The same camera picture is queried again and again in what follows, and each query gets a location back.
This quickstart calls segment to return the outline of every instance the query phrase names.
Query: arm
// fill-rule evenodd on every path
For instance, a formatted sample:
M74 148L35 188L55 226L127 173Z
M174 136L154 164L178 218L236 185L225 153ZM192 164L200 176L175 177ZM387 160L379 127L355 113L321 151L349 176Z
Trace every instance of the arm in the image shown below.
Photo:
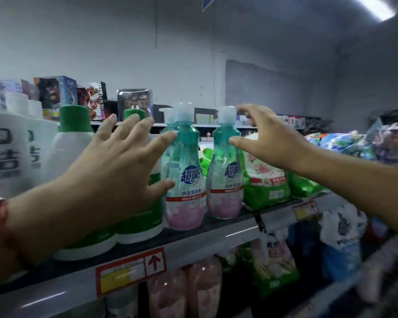
M148 183L176 133L164 133L143 147L153 120L138 120L132 115L111 133L116 117L109 117L63 176L8 200L6 228L30 262L37 264L94 229L128 219L173 187L170 180ZM0 245L0 282L21 270L18 266L13 253Z
M318 182L398 231L397 168L316 147L264 106L248 104L239 109L253 118L259 139L232 137L233 145Z

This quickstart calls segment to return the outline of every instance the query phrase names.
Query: person's left hand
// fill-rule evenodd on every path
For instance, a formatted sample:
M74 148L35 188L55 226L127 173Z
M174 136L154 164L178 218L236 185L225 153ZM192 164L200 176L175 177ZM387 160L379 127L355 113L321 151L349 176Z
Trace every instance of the person's left hand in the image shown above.
M62 185L76 191L83 208L90 211L89 216L96 215L104 226L145 210L175 186L169 179L148 184L153 166L177 132L160 134L145 145L153 126L151 117L139 121L134 114L112 133L116 122L114 114L107 118L90 145L58 178Z

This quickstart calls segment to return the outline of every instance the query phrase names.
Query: teal and pink bottle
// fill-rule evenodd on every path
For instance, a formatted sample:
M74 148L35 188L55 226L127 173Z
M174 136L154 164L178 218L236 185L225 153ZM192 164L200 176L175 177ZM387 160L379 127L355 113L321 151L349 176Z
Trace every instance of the teal and pink bottle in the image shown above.
M210 213L220 219L239 215L243 201L243 174L239 163L239 150L229 144L232 136L240 136L234 127L236 108L218 110L219 128L212 134L214 152L206 178L207 204Z
M199 163L199 131L192 126L194 107L174 107L177 139L171 145L168 177L176 185L166 196L165 218L176 230L190 230L202 224L206 206L206 185Z

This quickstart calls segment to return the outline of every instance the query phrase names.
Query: price tag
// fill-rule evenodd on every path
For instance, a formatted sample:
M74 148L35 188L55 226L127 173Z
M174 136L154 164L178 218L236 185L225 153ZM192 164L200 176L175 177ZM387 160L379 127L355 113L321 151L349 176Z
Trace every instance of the price tag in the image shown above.
M166 270L163 247L101 265L96 268L97 297L145 281Z
M310 301L302 305L290 315L290 318L311 318L314 315L314 308Z
M309 218L310 216L319 213L317 203L315 203L314 201L294 205L292 206L292 209L293 212L295 212L298 221Z

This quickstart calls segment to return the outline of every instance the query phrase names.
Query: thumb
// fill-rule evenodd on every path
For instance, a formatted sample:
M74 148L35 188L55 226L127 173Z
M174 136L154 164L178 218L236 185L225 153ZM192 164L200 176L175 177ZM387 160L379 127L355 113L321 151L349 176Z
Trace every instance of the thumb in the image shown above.
M240 136L233 136L230 137L228 140L230 144L232 144L234 147L244 150L255 157L256 154L258 153L258 143L257 140L255 139L248 139Z
M150 202L156 201L158 198L163 197L168 190L173 187L175 187L175 182L166 178L148 186L146 189L146 196Z

